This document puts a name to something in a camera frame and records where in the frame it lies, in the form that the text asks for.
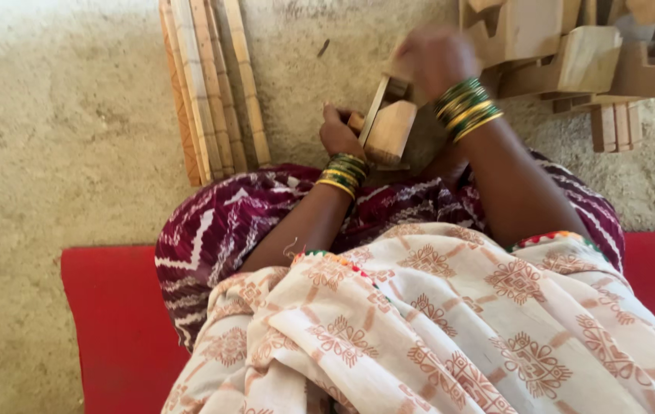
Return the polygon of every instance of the wrist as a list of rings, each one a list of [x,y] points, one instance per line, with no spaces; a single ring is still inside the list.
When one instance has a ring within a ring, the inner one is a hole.
[[[463,80],[435,100],[435,115],[457,144],[470,132],[503,115],[476,77]]]

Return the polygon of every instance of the gold bangle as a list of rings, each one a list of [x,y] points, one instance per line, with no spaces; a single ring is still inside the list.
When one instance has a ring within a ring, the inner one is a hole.
[[[328,166],[327,169],[325,169],[325,170],[322,172],[322,174],[335,174],[335,175],[340,175],[341,177],[347,178],[348,181],[350,181],[350,182],[353,184],[353,186],[355,186],[355,187],[359,187],[359,186],[360,186],[360,183],[358,182],[358,179],[356,179],[355,177],[351,176],[350,174],[346,174],[346,173],[344,173],[344,172],[342,172],[342,171],[338,171],[337,169],[331,169],[330,166]]]
[[[449,124],[445,127],[447,130],[452,130],[453,128],[457,127],[458,124],[460,124],[465,118],[468,118],[469,116],[473,115],[474,113],[477,113],[479,110],[483,110],[488,108],[489,106],[493,105],[493,101],[484,101],[479,103],[478,105],[474,106],[473,108],[470,108],[463,112],[462,114],[458,115],[457,117],[453,118],[452,121],[450,121]]]
[[[353,194],[353,192],[351,192],[351,191],[350,191],[347,187],[345,187],[343,184],[335,183],[334,181],[330,181],[330,180],[317,180],[317,182],[315,183],[315,185],[317,185],[317,184],[327,184],[327,185],[329,185],[329,186],[338,187],[339,189],[341,189],[341,190],[345,191],[346,193],[350,194],[350,197],[353,199],[353,201],[355,201],[355,194]]]
[[[464,130],[462,133],[459,133],[458,136],[455,137],[455,139],[452,141],[453,144],[457,144],[461,139],[463,139],[466,135],[470,134],[474,130],[484,126],[485,124],[488,124],[488,122],[493,121],[496,118],[503,117],[504,113],[499,112],[496,115],[493,115],[490,118],[483,119],[481,122],[477,123],[476,125],[473,125],[472,127],[468,128],[467,130]]]

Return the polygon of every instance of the bangle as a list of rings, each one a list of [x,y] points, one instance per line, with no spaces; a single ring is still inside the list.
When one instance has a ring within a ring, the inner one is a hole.
[[[368,177],[369,167],[366,162],[350,154],[335,154],[330,158],[320,178],[315,184],[327,184],[350,194],[355,200],[356,190]]]
[[[450,131],[453,144],[503,114],[475,77],[448,89],[435,102],[435,115]]]

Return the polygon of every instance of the wooden stick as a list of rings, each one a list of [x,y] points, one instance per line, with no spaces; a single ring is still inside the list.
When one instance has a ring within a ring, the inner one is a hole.
[[[207,177],[208,181],[211,179],[211,176],[222,178],[223,165],[220,160],[218,141],[215,137],[215,126],[212,124],[210,103],[207,101],[207,88],[205,87],[204,75],[202,74],[202,61],[200,61],[197,48],[197,35],[194,32],[192,10],[187,0],[171,0],[171,6],[176,21],[179,49],[182,51],[182,61],[185,62],[184,69],[187,78],[187,89],[189,90],[190,100],[192,101],[192,112],[194,113],[195,126],[197,127],[197,136],[200,139],[200,147],[206,149],[206,151],[202,151],[202,160],[204,161],[205,155],[207,155],[210,163],[208,169],[212,169],[212,174],[207,172],[205,177]]]
[[[243,82],[243,95],[246,98],[248,119],[253,133],[253,143],[256,147],[256,158],[259,166],[267,166],[271,164],[271,154],[268,151],[266,134],[263,132],[263,118],[256,94],[256,80],[253,78],[246,32],[243,29],[243,16],[240,15],[240,4],[238,4],[238,0],[224,0],[224,3],[233,49],[235,49],[235,57],[238,59],[240,80]]]
[[[218,73],[218,83],[220,85],[228,136],[230,137],[233,165],[235,166],[236,173],[245,173],[248,171],[248,162],[246,161],[246,151],[243,148],[243,136],[240,134],[238,114],[235,112],[233,93],[230,90],[230,78],[228,77],[228,70],[225,65],[225,58],[223,57],[223,47],[220,43],[218,23],[215,19],[215,11],[212,9],[210,0],[204,0],[204,11],[207,14],[207,23],[210,27],[210,40],[212,41],[212,52],[215,54],[215,69],[217,69]]]
[[[226,176],[233,175],[233,156],[230,150],[230,138],[228,127],[225,122],[223,100],[218,82],[218,70],[215,68],[215,55],[212,52],[212,41],[210,40],[210,24],[207,22],[207,14],[204,10],[202,0],[189,0],[192,9],[194,31],[197,34],[197,45],[199,46],[199,58],[202,61],[202,72],[204,73],[204,86],[207,93],[207,102],[210,104],[212,113],[212,124],[215,126],[215,137],[220,150],[220,161],[223,163],[223,171]]]
[[[187,178],[190,185],[193,187],[199,186],[199,170],[197,168],[197,153],[194,150],[192,143],[192,132],[190,131],[189,118],[187,117],[187,109],[189,105],[185,105],[185,99],[182,95],[182,85],[179,83],[179,72],[176,70],[176,59],[179,59],[179,64],[182,64],[180,57],[174,57],[174,52],[171,49],[171,42],[169,41],[169,34],[166,31],[166,18],[164,17],[164,4],[162,1],[159,5],[159,20],[161,21],[161,31],[164,34],[164,50],[166,51],[166,62],[169,66],[169,75],[171,78],[171,91],[174,94],[174,107],[176,108],[176,119],[179,124],[179,135],[182,139],[182,150],[185,154],[185,169],[187,171]]]
[[[197,171],[201,184],[207,184],[212,181],[212,174],[210,172],[210,162],[207,160],[207,151],[202,151],[204,140],[201,139],[199,131],[197,130],[194,112],[191,105],[189,86],[187,85],[187,77],[184,70],[184,61],[179,51],[179,38],[176,35],[176,23],[174,22],[174,13],[171,10],[171,4],[164,1],[162,4],[164,10],[164,21],[166,23],[166,32],[169,35],[171,43],[171,52],[174,56],[174,64],[176,65],[176,75],[179,78],[179,84],[182,87],[182,95],[186,97],[184,107],[187,114],[187,122],[189,124],[190,136],[192,137],[192,146],[194,147],[195,159],[197,160]]]

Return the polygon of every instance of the carved wooden stick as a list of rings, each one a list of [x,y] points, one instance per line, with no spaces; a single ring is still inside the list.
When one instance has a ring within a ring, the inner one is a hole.
[[[210,27],[210,40],[212,41],[212,52],[215,54],[215,69],[218,72],[218,83],[220,85],[228,136],[230,137],[233,165],[235,166],[236,173],[244,173],[248,171],[246,151],[243,148],[243,136],[240,134],[238,114],[235,112],[235,105],[233,104],[233,93],[230,90],[230,78],[228,77],[228,70],[225,65],[225,59],[223,58],[223,47],[220,44],[218,23],[215,19],[215,11],[212,9],[210,0],[204,0],[204,11],[207,14],[207,23]]]
[[[207,14],[204,11],[202,0],[189,0],[192,9],[194,30],[197,34],[197,45],[199,46],[199,58],[202,61],[204,72],[204,86],[207,92],[207,101],[210,103],[212,113],[212,124],[215,126],[215,137],[218,140],[220,160],[223,162],[225,175],[235,173],[233,169],[233,157],[230,150],[230,138],[228,127],[225,122],[223,111],[223,100],[220,94],[218,82],[218,70],[215,68],[215,55],[212,53],[212,42],[210,41],[210,24],[207,23]]]
[[[164,12],[166,33],[169,35],[169,43],[171,44],[171,53],[174,56],[174,64],[176,66],[176,76],[178,77],[179,85],[182,88],[182,96],[185,98],[184,99],[185,113],[187,115],[187,123],[189,126],[192,147],[194,148],[199,181],[201,182],[201,184],[207,184],[209,181],[212,181],[212,175],[210,174],[210,162],[207,160],[207,150],[202,151],[205,148],[204,140],[200,139],[201,136],[198,134],[196,123],[194,120],[194,113],[191,104],[189,88],[187,87],[187,78],[184,70],[184,62],[182,60],[181,52],[179,51],[179,39],[176,35],[176,23],[174,21],[174,14],[171,10],[171,4],[167,0],[162,2],[161,7]]]
[[[253,68],[251,68],[251,56],[248,52],[246,33],[243,30],[243,16],[240,15],[238,0],[224,0],[224,3],[233,41],[233,49],[235,49],[235,57],[238,59],[240,80],[243,82],[243,95],[246,98],[248,119],[251,124],[251,132],[253,133],[253,143],[256,147],[256,158],[258,159],[259,166],[267,166],[271,163],[271,154],[268,151],[266,134],[263,132],[263,118],[261,117],[261,107],[256,94],[256,81],[253,78]]]
[[[212,177],[222,178],[223,165],[220,159],[217,138],[215,137],[215,126],[212,124],[210,103],[207,101],[207,88],[202,74],[202,61],[200,61],[197,48],[197,35],[194,32],[192,10],[188,0],[171,0],[171,6],[176,21],[179,49],[182,52],[182,61],[185,63],[187,90],[189,90],[190,100],[192,101],[197,136],[200,140],[200,147],[207,149],[202,151],[202,160],[205,161],[205,155],[207,155],[210,163],[207,167],[212,169],[212,174],[210,174],[210,171],[206,171],[204,177],[200,175],[202,183],[205,184]]]

